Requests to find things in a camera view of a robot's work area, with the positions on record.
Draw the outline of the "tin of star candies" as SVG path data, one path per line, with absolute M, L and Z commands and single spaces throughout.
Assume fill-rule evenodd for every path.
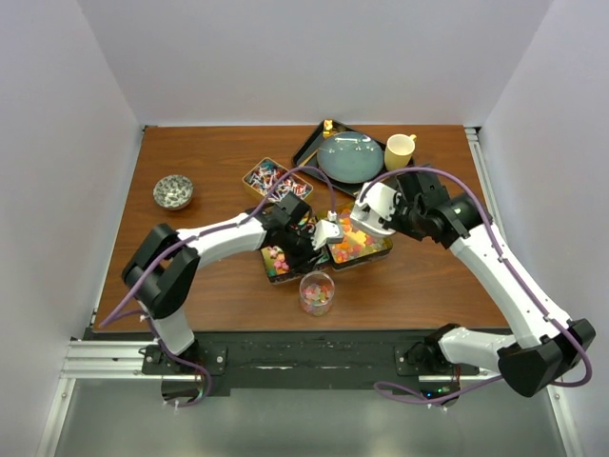
M 300 279 L 310 272 L 324 270 L 330 265 L 330 258 L 326 248 L 314 266 L 301 268 L 291 267 L 287 262 L 285 253 L 278 247 L 263 248 L 260 250 L 260 253 L 266 278 L 272 285 Z

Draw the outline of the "clear glass jar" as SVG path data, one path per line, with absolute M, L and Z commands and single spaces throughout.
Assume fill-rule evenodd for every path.
M 331 310 L 335 284 L 325 272 L 312 271 L 302 278 L 299 293 L 301 309 L 307 314 L 320 317 Z

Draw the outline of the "tin of gummy candies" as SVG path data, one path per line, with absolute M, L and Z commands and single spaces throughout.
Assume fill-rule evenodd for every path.
M 356 228 L 350 214 L 352 204 L 337 207 L 338 222 L 344 238 L 337 244 L 324 247 L 324 256 L 318 262 L 318 269 L 333 268 L 335 271 L 353 268 L 386 257 L 393 249 L 389 238 L 375 238 Z

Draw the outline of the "tin of lollipops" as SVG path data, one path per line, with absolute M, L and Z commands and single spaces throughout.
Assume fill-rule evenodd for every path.
M 243 178 L 243 183 L 247 191 L 260 200 L 263 199 L 286 173 L 288 169 L 270 158 L 262 159 L 253 167 Z M 313 186 L 296 174 L 291 174 L 285 178 L 280 185 L 270 194 L 270 202 L 278 202 L 289 192 L 303 200 L 310 198 Z

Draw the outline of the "metal scoop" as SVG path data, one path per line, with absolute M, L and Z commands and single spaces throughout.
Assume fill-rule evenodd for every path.
M 385 220 L 372 209 L 364 210 L 354 207 L 350 213 L 352 225 L 373 238 L 387 238 L 396 233 L 392 228 L 384 226 Z

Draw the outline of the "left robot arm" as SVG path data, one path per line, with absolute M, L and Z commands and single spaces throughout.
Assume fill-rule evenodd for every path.
M 183 310 L 197 271 L 234 254 L 279 248 L 291 271 L 310 272 L 323 248 L 341 231 L 332 220 L 309 223 L 311 206 L 290 192 L 277 203 L 264 203 L 203 228 L 174 230 L 156 226 L 122 272 L 155 335 L 165 345 L 163 360 L 176 373 L 191 371 L 198 343 Z

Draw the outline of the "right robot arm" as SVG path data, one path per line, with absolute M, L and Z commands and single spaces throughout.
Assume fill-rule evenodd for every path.
M 427 338 L 426 367 L 437 374 L 456 364 L 487 368 L 524 397 L 548 385 L 588 384 L 593 367 L 587 349 L 596 337 L 592 324 L 572 319 L 553 302 L 507 246 L 473 191 L 458 181 L 462 194 L 452 197 L 443 177 L 457 179 L 429 167 L 399 169 L 389 226 L 417 240 L 429 237 L 449 250 L 480 282 L 511 332 L 446 325 Z

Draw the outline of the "yellow cup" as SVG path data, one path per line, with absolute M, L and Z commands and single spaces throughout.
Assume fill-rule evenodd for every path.
M 416 134 L 394 134 L 387 139 L 384 151 L 384 165 L 392 171 L 404 168 L 410 162 L 416 148 Z

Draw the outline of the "blue-grey plate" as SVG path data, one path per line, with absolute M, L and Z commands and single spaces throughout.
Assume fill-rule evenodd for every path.
M 384 166 L 383 150 L 371 137 L 355 131 L 329 136 L 318 147 L 317 163 L 329 177 L 360 184 L 377 176 Z

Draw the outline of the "gold spoon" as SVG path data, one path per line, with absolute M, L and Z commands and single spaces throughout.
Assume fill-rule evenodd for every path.
M 324 119 L 323 121 L 323 138 L 328 138 L 334 134 L 334 125 L 332 119 Z

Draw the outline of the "patterned small bowl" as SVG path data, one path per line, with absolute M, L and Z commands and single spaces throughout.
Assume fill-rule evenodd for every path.
M 179 210 L 189 205 L 194 194 L 194 184 L 181 174 L 161 178 L 153 188 L 154 202 L 162 209 Z

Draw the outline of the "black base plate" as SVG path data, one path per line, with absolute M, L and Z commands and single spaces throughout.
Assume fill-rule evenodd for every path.
M 418 387 L 451 377 L 422 358 L 423 330 L 198 332 L 193 364 L 211 375 L 211 395 L 234 389 L 364 389 L 377 381 Z

